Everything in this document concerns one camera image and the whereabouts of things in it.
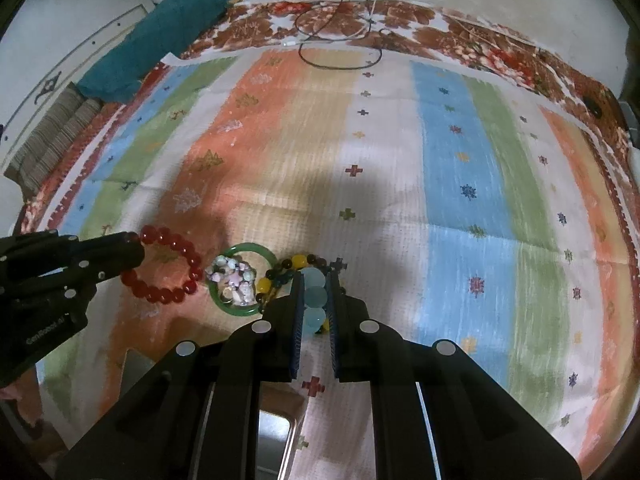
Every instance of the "black cable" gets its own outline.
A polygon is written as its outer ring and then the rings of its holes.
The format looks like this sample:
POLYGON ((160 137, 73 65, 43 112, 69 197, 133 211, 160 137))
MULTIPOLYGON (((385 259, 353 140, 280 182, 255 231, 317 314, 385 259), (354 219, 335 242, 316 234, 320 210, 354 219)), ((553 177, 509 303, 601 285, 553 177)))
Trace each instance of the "black cable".
MULTIPOLYGON (((378 51, 378 58, 373 61, 373 62, 368 62, 367 64, 361 65, 361 66, 330 66, 330 65, 321 65, 318 63, 314 63, 312 61, 309 61, 307 58, 305 58, 302 55, 302 47, 305 45, 305 43, 308 43, 309 41, 313 42, 313 41, 328 41, 329 43, 333 43, 334 41, 351 41, 351 40, 364 40, 365 38, 367 38, 371 32, 371 26, 372 26, 372 19, 371 19, 371 7, 370 7, 370 1, 369 0, 365 0, 365 5, 367 7, 367 11, 369 13, 369 19, 367 20, 369 22, 369 27, 367 28, 367 31, 364 33, 364 36, 362 36, 361 38, 341 38, 340 40, 330 40, 329 38, 320 38, 318 36, 318 34, 325 28, 327 27, 335 18, 335 15, 338 13, 338 10, 340 9, 340 6, 342 5, 342 3, 344 2, 344 0, 340 0, 340 2, 338 3, 338 6, 335 9, 335 12, 331 15, 331 17, 324 22, 324 24, 322 25, 322 27, 320 27, 318 30, 313 31, 312 34, 309 34, 308 37, 306 39, 304 39, 301 43, 300 43, 300 47, 298 48, 298 56, 300 56, 300 59, 302 61, 304 61, 306 64, 311 65, 315 68, 320 68, 322 70, 363 70, 366 68, 370 68, 374 65, 376 65, 377 63, 380 62, 380 60, 382 59, 382 49, 380 47, 372 47, 375 50, 378 51)), ((300 19, 300 17, 304 16, 306 13, 311 12, 311 10, 313 10, 313 8, 306 10, 305 12, 303 12, 302 14, 299 14, 295 21, 293 22, 294 27, 296 27, 296 30, 302 34, 306 34, 306 32, 304 32, 303 30, 300 29, 300 27, 298 26, 298 20, 300 19)))

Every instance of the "red bead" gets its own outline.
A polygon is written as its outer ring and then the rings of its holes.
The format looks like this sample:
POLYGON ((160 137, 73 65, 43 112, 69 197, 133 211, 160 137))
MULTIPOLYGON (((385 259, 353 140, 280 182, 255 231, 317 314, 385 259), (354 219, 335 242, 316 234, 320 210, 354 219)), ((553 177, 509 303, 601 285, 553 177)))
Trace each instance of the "red bead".
POLYGON ((138 280, 138 274, 135 270, 123 270, 120 273, 120 281, 127 286, 133 285, 138 280))
POLYGON ((168 227, 161 227, 158 229, 158 243, 160 245, 168 245, 169 238, 171 238, 171 231, 168 227))
POLYGON ((190 241, 183 240, 182 245, 180 247, 180 254, 182 256, 184 257, 190 256, 190 254, 193 254, 194 250, 195 250, 195 247, 190 241))
POLYGON ((156 301, 160 301, 160 289, 155 285, 151 285, 146 290, 146 300, 149 303, 155 303, 156 301))
POLYGON ((184 300, 184 291, 179 287, 175 287, 172 294, 174 295, 175 303, 182 303, 184 300))
POLYGON ((180 251, 183 243, 184 240, 179 234, 173 234, 171 238, 169 238, 169 247, 171 247, 173 251, 180 251))
POLYGON ((202 263, 202 258, 198 253, 191 253, 187 256, 187 263, 190 267, 199 267, 202 263))
POLYGON ((145 225, 140 231, 140 239, 143 244, 152 244, 158 239, 158 231, 152 225, 145 225))
POLYGON ((131 285, 131 291, 136 298, 144 298, 148 293, 149 287, 142 280, 137 280, 131 285))
POLYGON ((198 290, 198 284, 193 280, 187 280, 182 284, 182 290, 187 294, 195 294, 196 290, 198 290))
POLYGON ((160 289, 160 303, 167 305, 174 300, 174 294, 168 288, 160 289))
POLYGON ((199 282, 202 279, 202 269, 200 267, 191 267, 189 269, 189 277, 194 282, 199 282))

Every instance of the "teal blanket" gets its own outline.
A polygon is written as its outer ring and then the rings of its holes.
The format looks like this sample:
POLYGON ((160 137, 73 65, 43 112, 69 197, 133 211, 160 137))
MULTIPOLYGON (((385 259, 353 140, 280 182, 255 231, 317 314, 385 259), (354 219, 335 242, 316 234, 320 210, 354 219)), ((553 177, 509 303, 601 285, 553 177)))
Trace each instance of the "teal blanket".
POLYGON ((85 97, 127 103, 141 79, 171 52, 179 56, 239 0, 163 0, 78 83, 85 97))

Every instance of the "colorful blanket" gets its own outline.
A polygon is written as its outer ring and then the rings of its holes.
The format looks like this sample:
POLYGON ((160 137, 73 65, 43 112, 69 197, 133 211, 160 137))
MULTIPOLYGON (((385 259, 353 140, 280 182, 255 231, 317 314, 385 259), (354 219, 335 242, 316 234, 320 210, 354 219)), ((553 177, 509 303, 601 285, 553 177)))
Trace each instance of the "colorful blanket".
MULTIPOLYGON (((491 73, 388 51, 333 72, 253 48, 156 69, 52 176, 60 185, 31 220, 81 238, 165 225, 205 260, 244 241, 319 254, 372 318, 422 344, 455 340, 587 475, 638 393, 638 232, 605 152, 574 117, 491 73)), ((175 286, 184 262, 151 246, 140 274, 175 286)), ((253 320, 223 313, 202 285, 162 306, 115 280, 88 316, 38 365, 69 444, 116 401, 127 349, 159 359, 253 320)), ((327 335, 303 341, 293 387, 309 403, 291 478, 373 478, 368 386, 334 380, 327 335)))

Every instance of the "blue stripe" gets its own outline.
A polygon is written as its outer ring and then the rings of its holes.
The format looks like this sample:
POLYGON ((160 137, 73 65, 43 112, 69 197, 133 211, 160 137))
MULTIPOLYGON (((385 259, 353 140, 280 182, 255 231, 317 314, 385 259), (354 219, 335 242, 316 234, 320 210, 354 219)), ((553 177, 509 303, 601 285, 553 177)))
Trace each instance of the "blue stripe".
POLYGON ((463 78, 417 62, 412 62, 412 69, 423 126, 429 221, 416 341, 430 345, 447 338, 460 344, 466 337, 475 338, 478 346, 472 357, 505 386, 513 336, 516 243, 500 167, 463 78), (468 162, 458 153, 468 156, 468 162), (476 197, 465 196, 463 186, 476 197), (471 234, 473 225, 486 237, 471 234), (484 292, 471 292, 475 277, 484 280, 484 292))
POLYGON ((170 72, 156 84, 149 97, 140 105, 138 111, 132 115, 129 121, 119 128, 113 139, 111 139, 107 149, 102 152, 102 157, 92 174, 81 184, 78 194, 76 194, 59 228, 61 233, 78 234, 80 232, 80 229, 82 229, 84 222, 91 212, 98 193, 100 193, 103 181, 110 178, 116 164, 136 138, 139 127, 151 120, 158 113, 158 110, 166 99, 197 67, 198 65, 194 64, 171 69, 170 72))

